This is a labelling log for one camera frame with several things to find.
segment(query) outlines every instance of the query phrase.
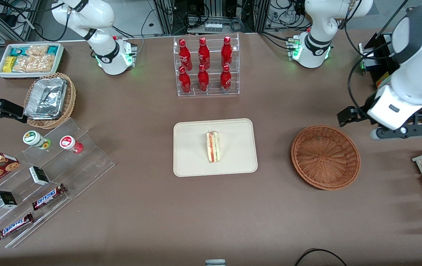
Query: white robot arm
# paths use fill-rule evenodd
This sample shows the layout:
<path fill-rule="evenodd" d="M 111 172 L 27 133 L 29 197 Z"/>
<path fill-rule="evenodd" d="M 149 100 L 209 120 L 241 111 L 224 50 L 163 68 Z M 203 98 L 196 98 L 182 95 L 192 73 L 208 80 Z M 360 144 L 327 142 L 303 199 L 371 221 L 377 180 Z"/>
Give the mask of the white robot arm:
<path fill-rule="evenodd" d="M 135 65 L 136 47 L 129 42 L 116 40 L 107 28 L 114 24 L 112 7 L 102 0 L 64 0 L 54 1 L 53 17 L 67 25 L 88 42 L 96 53 L 99 66 L 107 74 L 117 75 Z"/>
<path fill-rule="evenodd" d="M 400 68 L 380 85 L 367 114 L 395 130 L 422 107 L 422 5 L 397 24 L 392 46 Z"/>
<path fill-rule="evenodd" d="M 373 0 L 306 0 L 305 11 L 311 16 L 313 25 L 310 32 L 293 37 L 292 59 L 307 68 L 319 67 L 330 50 L 331 41 L 336 35 L 336 18 L 363 17 L 371 9 Z"/>

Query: sandwich slice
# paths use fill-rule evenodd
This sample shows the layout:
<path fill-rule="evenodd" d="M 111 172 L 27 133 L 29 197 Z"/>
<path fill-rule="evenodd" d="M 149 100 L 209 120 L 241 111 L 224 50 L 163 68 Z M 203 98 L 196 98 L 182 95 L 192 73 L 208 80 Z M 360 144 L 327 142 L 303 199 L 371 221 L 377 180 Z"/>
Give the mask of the sandwich slice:
<path fill-rule="evenodd" d="M 210 131 L 206 133 L 207 157 L 210 163 L 221 161 L 221 150 L 219 148 L 219 133 Z"/>

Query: brown basket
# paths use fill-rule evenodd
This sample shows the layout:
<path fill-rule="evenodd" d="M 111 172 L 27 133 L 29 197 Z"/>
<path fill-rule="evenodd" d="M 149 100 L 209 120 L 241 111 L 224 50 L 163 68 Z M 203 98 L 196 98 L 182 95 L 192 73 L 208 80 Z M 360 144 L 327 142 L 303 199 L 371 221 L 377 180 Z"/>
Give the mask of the brown basket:
<path fill-rule="evenodd" d="M 306 182 L 324 190 L 347 187 L 360 170 L 360 155 L 353 141 L 325 125 L 298 133 L 291 146 L 291 160 Z"/>
<path fill-rule="evenodd" d="M 66 121 L 71 116 L 72 110 L 74 109 L 74 101 L 76 101 L 76 88 L 74 87 L 74 84 L 71 82 L 71 79 L 69 79 L 68 76 L 66 76 L 65 74 L 62 74 L 62 73 L 50 74 L 50 75 L 47 75 L 45 77 L 41 77 L 40 79 L 52 79 L 52 78 L 62 78 L 62 79 L 66 79 L 66 81 L 68 81 L 68 87 L 66 89 L 66 95 L 64 96 L 64 104 L 63 104 L 63 109 L 62 109 L 62 115 L 57 120 L 33 120 L 33 119 L 29 118 L 27 120 L 27 123 L 30 126 L 40 127 L 40 128 L 43 128 L 43 129 L 51 129 L 51 128 L 55 128 L 57 126 L 60 126 L 62 123 L 64 123 L 64 121 Z M 23 108 L 26 108 L 26 106 L 27 106 L 28 99 L 30 99 L 30 94 L 32 92 L 34 84 L 35 83 L 33 83 L 30 86 L 30 89 L 27 92 L 27 96 L 25 98 L 25 101 L 23 101 Z"/>

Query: empty wicker basket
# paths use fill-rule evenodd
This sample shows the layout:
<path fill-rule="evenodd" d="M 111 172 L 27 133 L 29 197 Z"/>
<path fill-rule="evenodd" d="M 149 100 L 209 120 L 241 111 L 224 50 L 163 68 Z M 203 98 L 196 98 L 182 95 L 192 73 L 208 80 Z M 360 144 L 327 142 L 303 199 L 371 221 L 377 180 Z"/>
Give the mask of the empty wicker basket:
<path fill-rule="evenodd" d="M 347 187 L 360 170 L 360 155 L 353 141 L 325 125 L 307 127 L 295 137 L 291 160 L 306 182 L 324 190 Z"/>

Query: brown tabletop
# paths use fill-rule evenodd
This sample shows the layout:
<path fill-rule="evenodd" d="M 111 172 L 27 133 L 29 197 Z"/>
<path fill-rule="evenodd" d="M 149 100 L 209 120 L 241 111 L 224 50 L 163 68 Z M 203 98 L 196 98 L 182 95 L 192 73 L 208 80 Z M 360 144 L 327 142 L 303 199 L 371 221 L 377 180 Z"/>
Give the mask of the brown tabletop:
<path fill-rule="evenodd" d="M 373 32 L 351 36 L 366 42 Z M 338 191 L 311 187 L 289 163 L 302 128 L 337 126 L 336 113 L 351 105 L 347 76 L 358 56 L 344 33 L 317 69 L 289 62 L 257 34 L 240 39 L 241 94 L 207 99 L 177 97 L 172 38 L 147 39 L 138 65 L 118 76 L 97 66 L 86 42 L 64 42 L 62 72 L 77 89 L 72 116 L 117 165 L 15 249 L 0 243 L 0 265 L 200 266 L 222 258 L 228 266 L 287 266 L 310 248 L 351 266 L 422 265 L 422 180 L 411 162 L 422 138 L 373 141 L 367 121 L 344 127 L 362 166 Z M 31 83 L 0 78 L 0 98 L 21 104 Z M 368 75 L 352 83 L 360 102 L 373 90 Z M 173 126 L 232 118 L 253 122 L 257 171 L 176 177 Z M 30 129 L 0 119 L 0 151 L 25 149 Z M 325 254 L 300 265 L 322 263 L 338 265 Z"/>

